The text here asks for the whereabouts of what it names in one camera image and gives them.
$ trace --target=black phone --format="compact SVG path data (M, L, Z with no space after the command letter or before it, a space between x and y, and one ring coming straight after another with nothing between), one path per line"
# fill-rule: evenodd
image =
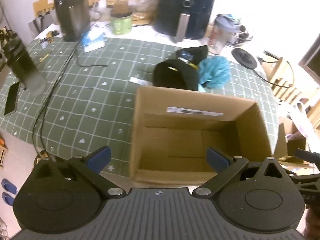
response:
M7 102L5 103L4 116L13 114L17 110L17 101L19 94L20 82L14 83L10 86Z

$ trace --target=hand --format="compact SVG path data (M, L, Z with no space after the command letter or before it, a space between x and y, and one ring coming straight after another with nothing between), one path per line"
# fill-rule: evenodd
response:
M306 228L303 235L308 240L320 239L320 206L309 206L306 215Z

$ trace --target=green jar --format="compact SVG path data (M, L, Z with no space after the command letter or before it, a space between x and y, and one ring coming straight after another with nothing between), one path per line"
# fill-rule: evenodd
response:
M112 33L115 35L124 35L131 32L132 12L126 14L115 14L111 11Z

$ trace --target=turquoise fluffy object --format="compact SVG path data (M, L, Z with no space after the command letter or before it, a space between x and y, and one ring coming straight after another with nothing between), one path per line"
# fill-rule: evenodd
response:
M230 80L230 64L223 56L213 56L199 64L199 83L206 88L220 89Z

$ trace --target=silver bolt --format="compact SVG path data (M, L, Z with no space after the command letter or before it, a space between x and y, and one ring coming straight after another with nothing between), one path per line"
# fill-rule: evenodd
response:
M196 193L201 196L207 196L211 193L211 190L206 187L199 187L196 189Z
M123 193L123 189L118 188L118 187L113 187L108 189L108 194L112 196L119 196Z

